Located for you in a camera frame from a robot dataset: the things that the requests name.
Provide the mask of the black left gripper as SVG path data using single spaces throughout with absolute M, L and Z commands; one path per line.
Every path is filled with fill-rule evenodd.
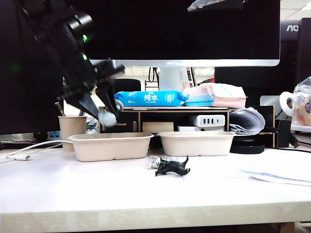
M 95 87 L 96 95 L 104 103 L 105 107 L 114 115 L 118 116 L 114 99 L 114 89 L 111 79 L 125 72 L 124 65 L 116 65 L 115 60 L 103 60 L 92 65 L 92 74 L 85 81 L 80 81 L 77 87 L 64 87 L 64 91 L 56 99 L 67 100 L 67 103 L 88 113 L 98 119 L 98 108 L 93 102 L 89 92 Z

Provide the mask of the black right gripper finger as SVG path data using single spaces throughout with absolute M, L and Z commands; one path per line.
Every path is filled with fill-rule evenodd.
M 195 0 L 188 11 L 242 9 L 243 0 Z

